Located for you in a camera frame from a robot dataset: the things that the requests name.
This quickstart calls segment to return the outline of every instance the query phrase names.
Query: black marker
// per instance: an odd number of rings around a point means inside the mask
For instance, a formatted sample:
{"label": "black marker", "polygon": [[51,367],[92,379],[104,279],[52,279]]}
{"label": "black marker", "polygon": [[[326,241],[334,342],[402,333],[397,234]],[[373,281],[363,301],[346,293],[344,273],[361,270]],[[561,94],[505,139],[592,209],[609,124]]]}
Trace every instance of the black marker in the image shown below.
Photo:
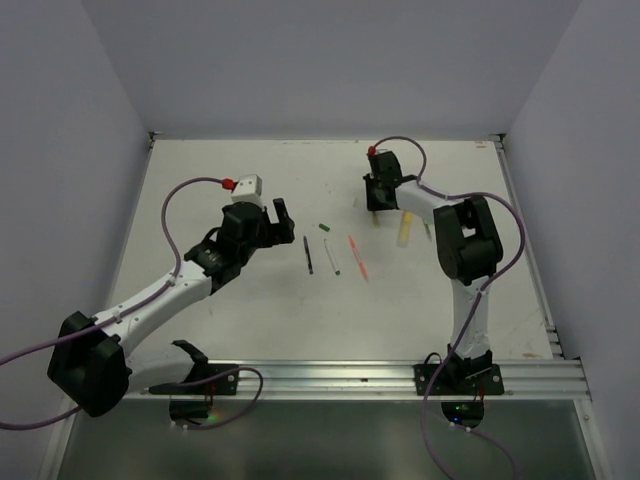
{"label": "black marker", "polygon": [[304,253],[307,255],[307,266],[309,267],[309,275],[313,275],[313,265],[311,265],[311,253],[309,252],[309,242],[307,241],[307,236],[305,235],[302,238],[304,242]]}

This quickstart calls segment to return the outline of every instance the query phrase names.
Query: red connector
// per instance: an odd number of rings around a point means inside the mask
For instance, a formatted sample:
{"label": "red connector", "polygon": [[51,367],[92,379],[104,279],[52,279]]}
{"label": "red connector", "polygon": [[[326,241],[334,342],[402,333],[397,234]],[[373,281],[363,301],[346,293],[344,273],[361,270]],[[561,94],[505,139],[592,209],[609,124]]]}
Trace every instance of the red connector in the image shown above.
{"label": "red connector", "polygon": [[233,190],[236,188],[236,182],[234,182],[232,178],[225,178],[222,180],[222,188],[225,190]]}

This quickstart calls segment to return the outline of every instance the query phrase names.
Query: white marker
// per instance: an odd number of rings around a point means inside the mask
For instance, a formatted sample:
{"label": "white marker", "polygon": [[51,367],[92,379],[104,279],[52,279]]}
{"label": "white marker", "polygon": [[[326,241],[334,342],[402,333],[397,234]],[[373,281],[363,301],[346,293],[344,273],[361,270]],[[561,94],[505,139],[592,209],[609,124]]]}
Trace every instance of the white marker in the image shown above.
{"label": "white marker", "polygon": [[327,242],[326,238],[324,239],[324,249],[327,251],[329,262],[331,262],[331,268],[333,268],[333,273],[335,273],[336,275],[340,275],[340,268],[338,267],[338,262],[336,260],[336,257],[333,255],[333,252],[331,251],[331,247],[329,246],[329,243]]}

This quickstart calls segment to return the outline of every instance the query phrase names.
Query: yellow marker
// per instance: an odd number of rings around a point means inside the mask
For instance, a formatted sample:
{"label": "yellow marker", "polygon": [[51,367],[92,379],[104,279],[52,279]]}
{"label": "yellow marker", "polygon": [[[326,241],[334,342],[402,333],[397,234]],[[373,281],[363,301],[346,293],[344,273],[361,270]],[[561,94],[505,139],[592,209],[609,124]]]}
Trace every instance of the yellow marker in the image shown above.
{"label": "yellow marker", "polygon": [[411,231],[411,220],[413,215],[411,212],[402,212],[400,220],[400,229],[398,230],[398,246],[404,248],[409,243],[409,232]]}

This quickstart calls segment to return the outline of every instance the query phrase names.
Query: glass panel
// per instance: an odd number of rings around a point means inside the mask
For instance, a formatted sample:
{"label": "glass panel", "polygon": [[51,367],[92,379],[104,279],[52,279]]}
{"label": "glass panel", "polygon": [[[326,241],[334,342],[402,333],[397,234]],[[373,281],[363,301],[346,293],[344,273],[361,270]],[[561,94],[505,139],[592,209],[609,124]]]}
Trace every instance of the glass panel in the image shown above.
{"label": "glass panel", "polygon": [[[218,401],[224,417],[240,405]],[[417,402],[267,402],[210,432],[169,428],[168,402],[124,400],[76,421],[60,479],[441,479],[420,437]],[[503,453],[449,428],[430,405],[438,455],[463,479],[511,478]],[[523,479],[590,479],[573,402],[496,402],[479,429],[513,453]]]}

